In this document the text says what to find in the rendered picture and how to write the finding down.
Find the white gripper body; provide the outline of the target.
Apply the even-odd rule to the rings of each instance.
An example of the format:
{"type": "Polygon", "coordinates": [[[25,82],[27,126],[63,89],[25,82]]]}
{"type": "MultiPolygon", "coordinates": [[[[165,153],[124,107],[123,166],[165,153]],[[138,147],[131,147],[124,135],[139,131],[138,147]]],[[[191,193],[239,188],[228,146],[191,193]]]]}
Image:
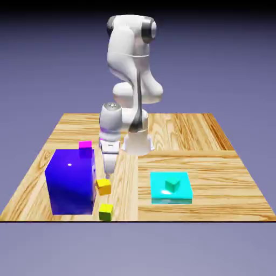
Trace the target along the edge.
{"type": "Polygon", "coordinates": [[[116,160],[119,153],[103,153],[103,166],[106,175],[113,174],[115,171],[116,160]]]}

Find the small orange cube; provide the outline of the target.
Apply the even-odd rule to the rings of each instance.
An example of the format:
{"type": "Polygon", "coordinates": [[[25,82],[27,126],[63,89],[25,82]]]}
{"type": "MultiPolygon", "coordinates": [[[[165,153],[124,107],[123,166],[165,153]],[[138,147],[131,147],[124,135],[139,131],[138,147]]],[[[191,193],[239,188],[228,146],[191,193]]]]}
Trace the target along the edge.
{"type": "Polygon", "coordinates": [[[106,179],[106,178],[97,179],[96,185],[100,196],[111,194],[110,179],[106,179]]]}

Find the small yellow-green cube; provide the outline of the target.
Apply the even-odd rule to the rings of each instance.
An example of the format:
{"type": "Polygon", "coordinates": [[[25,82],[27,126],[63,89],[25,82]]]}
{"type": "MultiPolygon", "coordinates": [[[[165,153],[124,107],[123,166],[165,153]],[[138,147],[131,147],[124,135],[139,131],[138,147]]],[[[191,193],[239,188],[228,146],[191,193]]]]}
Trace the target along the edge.
{"type": "Polygon", "coordinates": [[[110,222],[113,216],[113,204],[102,203],[99,208],[99,219],[110,222]]]}

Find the small green cube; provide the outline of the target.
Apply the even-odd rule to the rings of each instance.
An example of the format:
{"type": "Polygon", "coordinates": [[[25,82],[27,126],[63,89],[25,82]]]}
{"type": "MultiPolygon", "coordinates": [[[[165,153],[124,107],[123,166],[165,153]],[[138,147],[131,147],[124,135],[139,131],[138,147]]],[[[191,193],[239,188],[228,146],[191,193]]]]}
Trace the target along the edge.
{"type": "Polygon", "coordinates": [[[168,177],[165,180],[165,189],[170,193],[175,193],[180,186],[181,180],[178,177],[168,177]]]}

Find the large blue box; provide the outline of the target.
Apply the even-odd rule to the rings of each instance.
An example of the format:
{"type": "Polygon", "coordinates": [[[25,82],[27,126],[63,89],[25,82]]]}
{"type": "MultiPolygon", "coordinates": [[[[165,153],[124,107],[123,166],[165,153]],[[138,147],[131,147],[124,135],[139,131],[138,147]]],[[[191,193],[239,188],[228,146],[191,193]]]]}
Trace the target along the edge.
{"type": "Polygon", "coordinates": [[[45,169],[53,215],[91,215],[96,188],[94,149],[57,149],[45,169]]]}

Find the large cyan box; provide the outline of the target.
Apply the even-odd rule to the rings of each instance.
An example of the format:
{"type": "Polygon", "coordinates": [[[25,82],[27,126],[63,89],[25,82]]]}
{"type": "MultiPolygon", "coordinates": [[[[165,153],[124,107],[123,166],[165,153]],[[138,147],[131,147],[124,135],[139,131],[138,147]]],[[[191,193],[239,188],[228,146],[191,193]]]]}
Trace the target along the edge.
{"type": "Polygon", "coordinates": [[[152,204],[191,204],[193,190],[187,172],[151,172],[152,204]]]}

